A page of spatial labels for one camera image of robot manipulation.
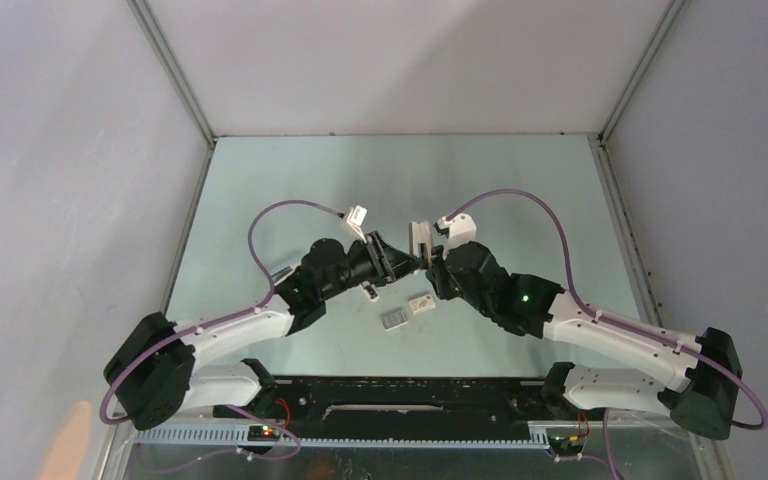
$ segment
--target light blue table surface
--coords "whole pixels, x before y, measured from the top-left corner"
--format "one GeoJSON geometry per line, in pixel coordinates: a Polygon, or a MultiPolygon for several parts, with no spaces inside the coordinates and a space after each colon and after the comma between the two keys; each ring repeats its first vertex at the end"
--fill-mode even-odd
{"type": "MultiPolygon", "coordinates": [[[[408,222],[436,221],[487,190],[518,187],[552,206],[570,241],[582,295],[632,317],[637,309],[617,236],[585,136],[266,137],[219,140],[168,309],[170,320],[214,318],[240,310],[266,291],[249,257],[246,232],[267,205],[288,198],[340,210],[369,210],[364,229],[408,248],[408,222]]],[[[472,208],[477,240],[509,272],[564,284],[552,222],[521,197],[472,208]]],[[[255,248],[273,271],[297,262],[311,243],[351,239],[335,217],[306,207],[270,213],[255,248]]],[[[227,361],[257,358],[274,374],[399,376],[543,376],[555,361],[618,364],[593,352],[510,335],[461,300],[411,316],[407,300],[431,285],[423,275],[381,290],[331,300],[328,313],[290,337],[241,348],[227,361]],[[385,332],[380,316],[408,310],[409,323],[385,332]]]]}

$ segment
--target black metal plate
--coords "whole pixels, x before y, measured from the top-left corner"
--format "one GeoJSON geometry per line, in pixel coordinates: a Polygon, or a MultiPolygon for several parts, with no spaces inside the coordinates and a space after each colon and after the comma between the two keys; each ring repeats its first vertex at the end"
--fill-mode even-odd
{"type": "MultiPolygon", "coordinates": [[[[304,438],[365,440],[526,440],[529,420],[552,416],[541,380],[276,376],[276,398],[290,406],[290,430],[304,438]],[[434,411],[334,410],[345,405],[425,405],[434,411]]],[[[284,418],[275,405],[271,418],[284,418]]],[[[214,417],[238,418],[225,407],[214,417]]]]}

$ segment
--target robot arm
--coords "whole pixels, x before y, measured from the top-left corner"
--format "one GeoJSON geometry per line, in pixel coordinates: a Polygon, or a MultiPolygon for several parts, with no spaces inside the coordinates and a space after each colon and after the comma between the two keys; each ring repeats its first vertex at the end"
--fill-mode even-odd
{"type": "Polygon", "coordinates": [[[600,321],[610,315],[712,358],[742,375],[731,337],[709,328],[702,336],[643,325],[628,317],[586,304],[557,283],[518,273],[509,274],[484,245],[475,242],[475,223],[460,214],[435,225],[446,245],[431,249],[426,277],[442,300],[462,298],[481,315],[514,335],[533,335],[582,346],[634,369],[593,369],[556,363],[543,390],[550,408],[559,411],[618,408],[669,415],[679,426],[699,435],[728,438],[737,387],[679,348],[630,333],[600,321]]]}
{"type": "MultiPolygon", "coordinates": [[[[249,405],[257,412],[272,405],[275,384],[266,369],[257,360],[214,365],[217,360],[246,345],[309,327],[325,314],[327,300],[349,289],[363,287],[374,301],[376,287],[422,266],[421,259],[391,247],[378,232],[356,240],[348,251],[337,240],[318,240],[300,265],[282,272],[267,305],[170,343],[137,367],[116,396],[137,430],[202,406],[249,405]]],[[[108,363],[105,379],[112,383],[149,347],[197,323],[170,322],[161,312],[145,317],[108,363]]]]}

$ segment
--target small gray block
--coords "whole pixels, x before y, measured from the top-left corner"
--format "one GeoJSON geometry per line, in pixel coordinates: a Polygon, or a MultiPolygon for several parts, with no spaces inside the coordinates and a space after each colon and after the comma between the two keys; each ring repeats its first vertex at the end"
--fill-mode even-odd
{"type": "Polygon", "coordinates": [[[384,330],[389,331],[407,323],[408,316],[404,310],[396,310],[395,312],[389,312],[381,315],[381,324],[384,325],[384,330]]]}

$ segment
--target white wall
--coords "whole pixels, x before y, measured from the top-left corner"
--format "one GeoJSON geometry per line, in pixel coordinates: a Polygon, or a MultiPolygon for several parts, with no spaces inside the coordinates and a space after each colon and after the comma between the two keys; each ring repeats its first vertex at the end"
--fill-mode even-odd
{"type": "MultiPolygon", "coordinates": [[[[729,331],[768,406],[768,1],[692,2],[610,147],[666,320],[729,331]]],[[[768,431],[727,448],[768,478],[768,431]]]]}
{"type": "MultiPolygon", "coordinates": [[[[127,3],[0,1],[0,479],[160,307],[206,147],[127,3]]],[[[105,429],[95,419],[84,473],[105,429]]]]}
{"type": "Polygon", "coordinates": [[[153,0],[219,135],[593,132],[669,0],[153,0]]]}

